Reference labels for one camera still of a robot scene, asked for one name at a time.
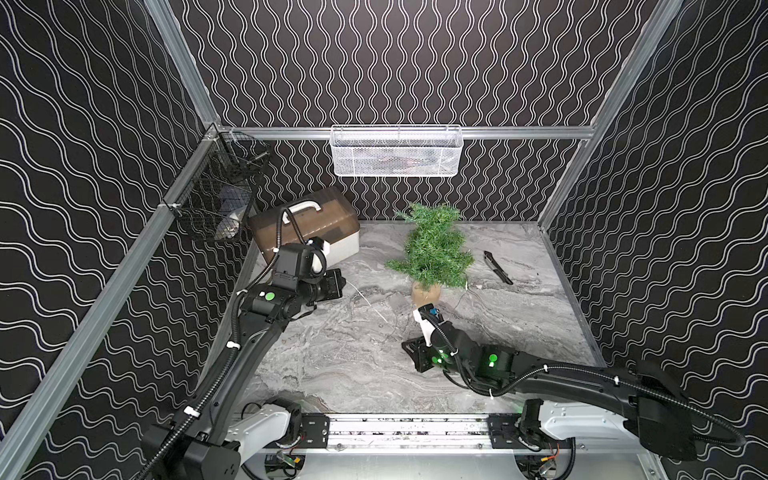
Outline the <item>small green christmas tree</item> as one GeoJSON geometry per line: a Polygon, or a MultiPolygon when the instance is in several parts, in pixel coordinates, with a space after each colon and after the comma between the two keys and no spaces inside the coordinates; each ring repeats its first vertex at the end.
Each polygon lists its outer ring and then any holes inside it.
{"type": "Polygon", "coordinates": [[[445,204],[412,203],[397,215],[413,229],[406,237],[402,256],[388,260],[386,266],[412,280],[413,305],[435,303],[443,288],[465,288],[474,257],[456,226],[461,212],[445,204]]]}

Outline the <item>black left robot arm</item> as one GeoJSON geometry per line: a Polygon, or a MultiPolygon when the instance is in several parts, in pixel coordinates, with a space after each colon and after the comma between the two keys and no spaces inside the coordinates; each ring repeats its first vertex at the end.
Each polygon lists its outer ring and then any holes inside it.
{"type": "Polygon", "coordinates": [[[255,479],[248,460],[273,442],[292,448],[301,440],[301,414],[282,405],[231,425],[236,402],[271,347],[291,322],[318,304],[342,297],[346,280],[329,268],[329,242],[318,236],[286,243],[282,229],[296,227],[294,212],[277,213],[273,257],[237,292],[230,337],[193,394],[166,425],[153,425],[141,439],[146,463],[139,479],[255,479]]]}

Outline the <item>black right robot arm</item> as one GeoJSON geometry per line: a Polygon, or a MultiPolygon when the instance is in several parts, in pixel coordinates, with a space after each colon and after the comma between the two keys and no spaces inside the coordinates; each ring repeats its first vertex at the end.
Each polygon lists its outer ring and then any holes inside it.
{"type": "Polygon", "coordinates": [[[694,461],[703,445],[746,444],[732,424],[691,404],[653,363],[630,369],[564,363],[480,344],[431,304],[414,310],[413,317],[422,334],[402,347],[417,371],[437,367],[455,385],[483,397],[524,396],[521,413],[507,415],[506,425],[491,423],[499,448],[520,444],[544,452],[601,444],[694,461]]]}

